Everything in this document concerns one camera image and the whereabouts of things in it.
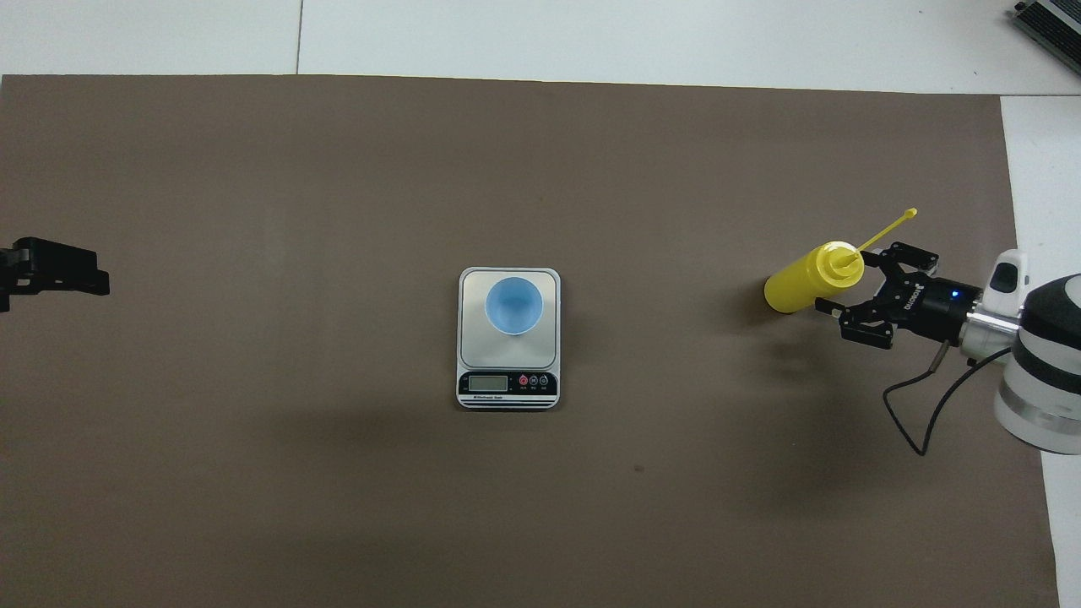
blue cup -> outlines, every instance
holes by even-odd
[[[507,335],[521,335],[533,329],[542,313],[540,290],[521,277],[507,277],[495,283],[484,300],[488,320]]]

yellow nozzle cap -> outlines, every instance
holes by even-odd
[[[846,242],[830,241],[822,246],[814,263],[819,280],[832,288],[848,289],[864,276],[863,256]]]

white table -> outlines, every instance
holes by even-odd
[[[1017,242],[1041,283],[1081,272],[1081,77],[1006,22],[1012,3],[6,0],[0,74],[366,74],[1007,95]],[[1062,606],[1081,608],[1081,458],[1043,454],[1043,468]]]

brown paper mat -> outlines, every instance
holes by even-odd
[[[999,372],[919,459],[879,394],[935,345],[760,295],[908,207],[895,237],[982,285],[996,97],[6,77],[0,145],[3,244],[114,280],[0,317],[6,606],[1056,604]],[[456,407],[471,265],[562,275],[555,411]]]

black cable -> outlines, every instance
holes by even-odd
[[[953,395],[953,392],[957,391],[958,387],[960,387],[965,380],[972,378],[972,374],[976,373],[985,366],[987,366],[987,364],[993,361],[995,359],[998,359],[999,357],[1010,352],[1010,348],[1007,347],[999,351],[998,353],[984,357],[983,359],[979,360],[979,362],[972,366],[972,368],[970,368],[967,371],[961,374],[961,378],[958,378],[953,382],[953,384],[950,385],[948,389],[946,389],[946,393],[943,395],[943,398],[939,399],[938,405],[935,406],[935,411],[931,414],[931,420],[927,422],[927,429],[923,432],[923,447],[919,448],[916,446],[916,441],[912,440],[912,437],[908,434],[908,431],[905,431],[905,426],[900,423],[900,420],[897,419],[897,414],[894,413],[893,406],[890,405],[890,393],[896,391],[897,388],[904,388],[905,386],[910,386],[912,384],[916,384],[917,382],[920,382],[921,380],[924,380],[929,375],[935,373],[935,370],[938,368],[938,361],[942,360],[942,355],[944,355],[946,352],[946,346],[948,346],[948,343],[944,343],[943,348],[938,351],[938,355],[935,357],[935,362],[931,364],[931,368],[929,368],[927,371],[921,373],[920,375],[917,375],[911,380],[906,380],[905,382],[899,382],[897,384],[894,384],[893,386],[882,392],[882,401],[885,402],[885,409],[886,411],[890,412],[890,418],[893,419],[893,423],[897,425],[897,429],[900,431],[900,434],[905,436],[905,440],[908,441],[908,447],[912,448],[912,451],[919,455],[927,455],[927,446],[929,444],[931,444],[931,432],[935,427],[935,421],[938,420],[938,414],[942,413],[943,406],[945,406],[946,401],[949,400],[949,398]]]

